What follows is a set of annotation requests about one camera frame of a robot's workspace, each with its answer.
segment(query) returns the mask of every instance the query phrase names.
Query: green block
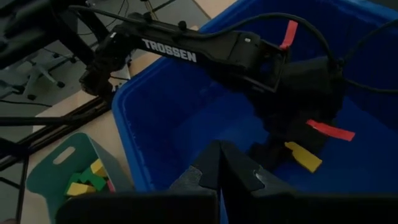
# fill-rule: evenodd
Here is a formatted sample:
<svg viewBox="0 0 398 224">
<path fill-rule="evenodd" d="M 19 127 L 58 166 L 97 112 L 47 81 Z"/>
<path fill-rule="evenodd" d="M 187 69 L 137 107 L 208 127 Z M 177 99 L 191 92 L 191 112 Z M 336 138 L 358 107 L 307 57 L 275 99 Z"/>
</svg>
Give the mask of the green block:
<svg viewBox="0 0 398 224">
<path fill-rule="evenodd" d="M 65 195 L 67 194 L 70 185 L 71 185 L 73 182 L 78 182 L 78 181 L 79 181 L 80 175 L 81 175 L 81 174 L 79 174 L 79 173 L 74 173 L 74 174 L 72 174 L 72 176 L 69 178 L 69 182 L 68 182 L 67 188 L 65 189 L 65 193 L 64 193 Z"/>
<path fill-rule="evenodd" d="M 88 167 L 81 175 L 80 175 L 80 181 L 85 184 L 87 181 L 90 180 L 91 176 L 94 176 L 93 172 L 91 171 L 91 168 Z"/>
<path fill-rule="evenodd" d="M 93 185 L 93 187 L 97 190 L 97 191 L 101 191 L 104 189 L 104 187 L 106 186 L 106 181 L 105 179 L 103 179 L 100 176 L 97 175 L 92 175 L 90 177 L 90 183 Z"/>
</svg>

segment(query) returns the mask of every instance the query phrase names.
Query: office chair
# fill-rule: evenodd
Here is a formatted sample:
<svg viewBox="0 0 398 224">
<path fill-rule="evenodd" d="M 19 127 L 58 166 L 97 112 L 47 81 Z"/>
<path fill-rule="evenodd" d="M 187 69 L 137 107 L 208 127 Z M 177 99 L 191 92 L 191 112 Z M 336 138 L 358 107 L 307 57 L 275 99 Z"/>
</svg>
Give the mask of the office chair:
<svg viewBox="0 0 398 224">
<path fill-rule="evenodd" d="M 4 70 L 0 71 L 0 74 L 2 75 L 14 75 L 14 76 L 17 75 L 19 77 L 26 77 L 26 76 L 28 77 L 28 80 L 22 85 L 12 85 L 9 83 L 8 85 L 5 85 L 4 81 L 2 81 L 3 85 L 0 84 L 0 87 L 5 88 L 7 92 L 0 95 L 0 99 L 10 94 L 18 94 L 18 95 L 24 95 L 29 100 L 35 100 L 36 96 L 32 94 L 32 89 L 34 88 L 37 79 L 40 78 L 41 76 L 44 76 L 48 81 L 50 81 L 54 85 L 57 85 L 59 88 L 63 88 L 65 86 L 63 82 L 57 81 L 51 76 L 47 67 L 49 65 L 56 65 L 64 61 L 65 60 L 64 57 L 68 57 L 68 55 L 60 56 L 52 54 L 51 58 L 43 58 L 42 60 L 40 60 L 37 59 L 37 56 L 41 52 L 43 52 L 43 50 L 34 52 L 29 56 L 23 58 L 22 60 L 18 61 L 17 63 L 14 63 L 13 65 L 8 66 Z M 68 59 L 71 59 L 70 61 L 72 63 L 76 62 L 72 57 Z M 31 68 L 27 72 L 21 73 L 18 70 L 18 68 L 25 63 L 28 63 L 31 66 Z"/>
</svg>

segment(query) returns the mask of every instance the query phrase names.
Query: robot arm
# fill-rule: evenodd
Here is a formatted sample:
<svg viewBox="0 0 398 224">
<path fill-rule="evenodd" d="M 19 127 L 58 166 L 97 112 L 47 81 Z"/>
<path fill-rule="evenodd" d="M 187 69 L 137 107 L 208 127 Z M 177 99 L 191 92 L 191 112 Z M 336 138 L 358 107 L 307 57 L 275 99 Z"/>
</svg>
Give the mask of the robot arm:
<svg viewBox="0 0 398 224">
<path fill-rule="evenodd" d="M 175 26 L 140 14 L 131 14 L 129 19 L 136 23 L 123 22 L 116 26 L 97 48 L 95 61 L 80 79 L 87 93 L 110 95 L 110 73 L 123 67 L 134 49 L 195 63 L 230 90 L 276 91 L 282 71 L 280 64 L 285 63 L 287 51 L 257 34 L 232 31 L 209 36 L 187 29 L 184 22 Z M 265 62 L 275 68 L 268 74 L 260 72 Z"/>
</svg>

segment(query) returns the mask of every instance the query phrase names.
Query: basket handle hole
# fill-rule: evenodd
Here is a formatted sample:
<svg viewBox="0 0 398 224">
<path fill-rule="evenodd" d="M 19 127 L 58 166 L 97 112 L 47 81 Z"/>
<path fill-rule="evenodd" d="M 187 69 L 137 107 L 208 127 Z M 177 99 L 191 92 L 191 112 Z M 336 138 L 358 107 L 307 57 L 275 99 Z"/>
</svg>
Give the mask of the basket handle hole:
<svg viewBox="0 0 398 224">
<path fill-rule="evenodd" d="M 55 158 L 52 162 L 55 165 L 59 165 L 61 164 L 63 161 L 65 161 L 66 159 L 68 159 L 68 157 L 70 157 L 70 155 L 72 155 L 75 152 L 75 148 L 74 147 L 68 147 L 66 150 L 64 150 L 63 152 L 61 152 L 57 158 Z"/>
</svg>

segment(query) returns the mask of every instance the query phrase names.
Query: wooden block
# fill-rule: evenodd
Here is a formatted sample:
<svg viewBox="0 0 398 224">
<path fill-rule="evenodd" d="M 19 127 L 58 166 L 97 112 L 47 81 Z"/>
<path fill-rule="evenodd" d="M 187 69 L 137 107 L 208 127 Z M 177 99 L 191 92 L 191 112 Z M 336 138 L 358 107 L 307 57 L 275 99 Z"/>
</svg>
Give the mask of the wooden block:
<svg viewBox="0 0 398 224">
<path fill-rule="evenodd" d="M 97 175 L 92 175 L 89 181 L 97 191 L 103 190 L 106 186 L 106 180 Z"/>
<path fill-rule="evenodd" d="M 95 188 L 86 184 L 72 183 L 68 189 L 67 196 L 77 196 L 95 192 Z"/>
<path fill-rule="evenodd" d="M 90 177 L 93 175 L 93 172 L 91 171 L 91 168 L 87 168 L 83 173 L 80 175 L 80 181 L 82 183 L 86 183 Z"/>
<path fill-rule="evenodd" d="M 322 164 L 322 160 L 296 142 L 285 142 L 285 146 L 293 151 L 294 159 L 311 173 L 314 173 Z"/>
<path fill-rule="evenodd" d="M 81 174 L 79 174 L 79 173 L 74 173 L 74 174 L 72 174 L 72 176 L 71 176 L 70 179 L 69 179 L 68 185 L 67 185 L 67 187 L 66 187 L 65 195 L 67 194 L 67 192 L 68 192 L 68 190 L 69 190 L 71 184 L 72 184 L 73 182 L 78 182 L 78 181 L 79 181 L 80 175 L 81 175 Z"/>
<path fill-rule="evenodd" d="M 91 172 L 100 177 L 107 177 L 104 165 L 102 164 L 100 159 L 97 159 L 92 165 L 90 166 Z"/>
</svg>

